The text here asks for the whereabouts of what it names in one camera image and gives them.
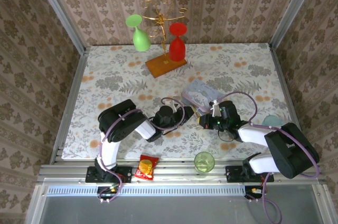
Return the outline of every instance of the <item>clear container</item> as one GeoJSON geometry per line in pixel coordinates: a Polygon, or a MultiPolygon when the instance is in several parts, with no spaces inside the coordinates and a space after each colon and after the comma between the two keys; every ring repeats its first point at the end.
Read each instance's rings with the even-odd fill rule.
{"type": "Polygon", "coordinates": [[[202,173],[207,173],[212,171],[213,167],[215,167],[215,159],[212,154],[208,152],[201,152],[195,156],[195,168],[197,171],[202,173]]]}

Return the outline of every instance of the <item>green wine glass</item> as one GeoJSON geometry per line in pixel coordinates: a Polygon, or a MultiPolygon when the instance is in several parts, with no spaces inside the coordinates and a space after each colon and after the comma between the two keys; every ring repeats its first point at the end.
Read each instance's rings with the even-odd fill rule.
{"type": "Polygon", "coordinates": [[[150,48],[150,38],[148,34],[138,28],[142,22],[142,16],[139,14],[133,14],[126,19],[126,24],[128,27],[134,27],[135,32],[133,35],[133,43],[137,51],[146,51],[150,48]]]}

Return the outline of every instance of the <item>yellow-green glass cup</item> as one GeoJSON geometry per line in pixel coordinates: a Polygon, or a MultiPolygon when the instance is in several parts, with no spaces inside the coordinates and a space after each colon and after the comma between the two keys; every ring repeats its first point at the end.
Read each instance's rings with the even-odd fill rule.
{"type": "Polygon", "coordinates": [[[139,14],[133,14],[126,19],[126,24],[128,27],[134,27],[135,32],[133,35],[133,43],[137,51],[146,51],[150,48],[150,38],[148,34],[139,29],[139,26],[142,22],[142,16],[139,14]]]}
{"type": "Polygon", "coordinates": [[[207,173],[212,171],[215,167],[215,159],[212,154],[208,152],[201,152],[195,156],[195,168],[197,171],[207,173]]]}

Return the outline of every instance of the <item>gray panel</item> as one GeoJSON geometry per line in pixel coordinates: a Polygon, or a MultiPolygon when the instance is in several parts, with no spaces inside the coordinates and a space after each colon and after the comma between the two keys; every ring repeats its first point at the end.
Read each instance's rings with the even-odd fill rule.
{"type": "MultiPolygon", "coordinates": [[[[311,186],[268,189],[267,198],[279,205],[283,223],[323,223],[311,186]]],[[[271,206],[268,211],[276,218],[271,206]]],[[[59,223],[252,224],[268,220],[261,203],[249,203],[243,197],[120,197],[110,204],[101,204],[95,197],[47,197],[40,224],[59,223]]]]}

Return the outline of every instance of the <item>gold wire stand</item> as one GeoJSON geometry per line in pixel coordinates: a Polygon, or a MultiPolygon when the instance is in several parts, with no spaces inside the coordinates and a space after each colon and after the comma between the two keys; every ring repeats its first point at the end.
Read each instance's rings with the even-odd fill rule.
{"type": "Polygon", "coordinates": [[[151,60],[146,62],[146,65],[147,65],[149,71],[154,76],[154,78],[157,78],[161,75],[164,75],[165,73],[170,72],[170,71],[172,71],[176,68],[179,68],[179,67],[186,64],[185,59],[180,61],[180,62],[174,62],[167,57],[166,46],[165,46],[165,42],[166,42],[167,38],[166,38],[165,29],[164,29],[164,23],[165,23],[165,21],[172,21],[172,20],[184,18],[185,17],[184,14],[187,12],[187,8],[182,7],[182,8],[179,9],[179,13],[181,13],[182,16],[175,17],[175,18],[168,18],[168,13],[171,11],[171,9],[173,7],[174,0],[161,0],[161,2],[163,4],[168,5],[168,9],[164,14],[159,12],[159,10],[157,8],[157,4],[153,0],[146,0],[146,1],[143,2],[144,8],[149,8],[150,6],[153,5],[154,8],[155,8],[155,11],[156,11],[156,17],[155,18],[142,15],[143,18],[155,21],[155,23],[152,26],[150,26],[146,29],[146,32],[149,33],[149,30],[151,28],[160,27],[159,29],[152,29],[149,33],[149,36],[151,38],[155,38],[155,37],[162,34],[162,37],[163,37],[163,39],[161,41],[161,45],[162,45],[162,48],[163,48],[163,54],[161,56],[155,58],[155,59],[151,59],[151,60]]]}

